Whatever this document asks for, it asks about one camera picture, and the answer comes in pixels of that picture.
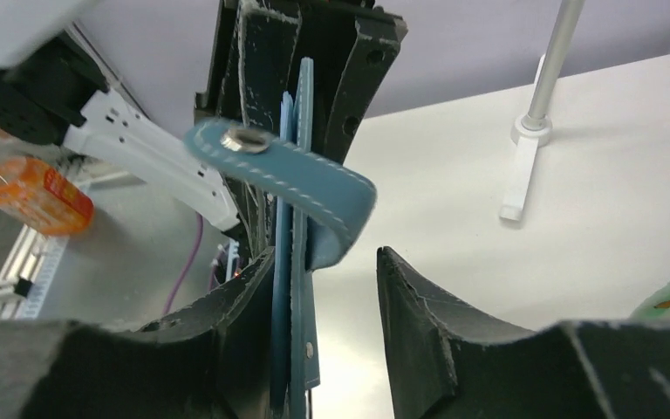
gray wall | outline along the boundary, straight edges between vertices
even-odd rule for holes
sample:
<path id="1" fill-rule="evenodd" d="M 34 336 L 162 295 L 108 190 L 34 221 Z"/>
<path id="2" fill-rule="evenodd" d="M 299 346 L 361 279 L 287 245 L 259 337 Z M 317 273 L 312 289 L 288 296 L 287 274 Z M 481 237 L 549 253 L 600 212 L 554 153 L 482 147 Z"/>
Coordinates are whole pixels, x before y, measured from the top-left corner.
<path id="1" fill-rule="evenodd" d="M 381 0 L 410 33 L 370 115 L 459 99 L 533 80 L 560 0 Z M 204 89 L 216 0 L 105 0 L 81 20 L 164 128 L 192 125 Z M 670 52 L 670 0 L 587 0 L 564 74 Z"/>

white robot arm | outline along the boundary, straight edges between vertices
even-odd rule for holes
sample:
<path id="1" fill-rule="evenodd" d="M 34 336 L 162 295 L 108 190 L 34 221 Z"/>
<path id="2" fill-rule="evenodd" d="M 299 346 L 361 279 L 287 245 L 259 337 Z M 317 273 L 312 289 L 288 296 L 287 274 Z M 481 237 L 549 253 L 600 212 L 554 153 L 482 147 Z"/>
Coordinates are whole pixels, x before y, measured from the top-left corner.
<path id="1" fill-rule="evenodd" d="M 124 168 L 164 188 L 219 230 L 229 230 L 238 223 L 237 209 L 220 174 L 105 81 L 94 77 L 94 88 L 83 86 L 91 84 L 85 81 L 76 87 L 92 68 L 71 61 L 70 48 L 50 45 L 98 2 L 0 0 L 0 128 L 36 143 L 49 141 L 43 132 L 55 134 L 63 147 Z M 41 66 L 58 73 L 40 76 Z"/>

plastic bottle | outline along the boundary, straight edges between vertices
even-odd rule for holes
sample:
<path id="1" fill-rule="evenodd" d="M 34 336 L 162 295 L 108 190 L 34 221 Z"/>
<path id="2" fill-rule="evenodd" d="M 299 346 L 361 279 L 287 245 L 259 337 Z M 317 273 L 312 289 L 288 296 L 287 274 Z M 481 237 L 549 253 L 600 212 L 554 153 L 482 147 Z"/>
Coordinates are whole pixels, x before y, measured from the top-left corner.
<path id="1" fill-rule="evenodd" d="M 56 169 L 38 159 L 0 154 L 0 210 L 46 236 L 80 233 L 93 203 Z"/>

white table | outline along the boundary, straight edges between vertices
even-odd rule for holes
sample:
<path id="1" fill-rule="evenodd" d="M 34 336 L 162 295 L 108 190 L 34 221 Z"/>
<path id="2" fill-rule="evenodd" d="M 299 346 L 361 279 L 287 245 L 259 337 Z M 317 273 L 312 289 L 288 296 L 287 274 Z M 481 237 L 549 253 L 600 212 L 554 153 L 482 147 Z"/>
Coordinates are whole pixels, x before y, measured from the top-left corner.
<path id="1" fill-rule="evenodd" d="M 497 217 L 529 86 L 364 121 L 346 162 L 379 201 L 351 253 L 315 277 L 317 418 L 393 417 L 376 249 L 534 329 L 624 318 L 670 280 L 670 56 L 561 79 L 521 229 Z"/>

metal snap button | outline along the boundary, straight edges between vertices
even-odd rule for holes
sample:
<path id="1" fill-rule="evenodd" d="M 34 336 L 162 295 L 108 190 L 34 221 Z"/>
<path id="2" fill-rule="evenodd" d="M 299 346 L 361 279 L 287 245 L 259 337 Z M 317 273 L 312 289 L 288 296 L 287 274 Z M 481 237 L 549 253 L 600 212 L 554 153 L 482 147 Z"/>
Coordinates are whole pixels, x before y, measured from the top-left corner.
<path id="1" fill-rule="evenodd" d="M 230 128 L 220 142 L 228 150 L 257 154 L 270 146 L 270 136 L 257 129 Z"/>

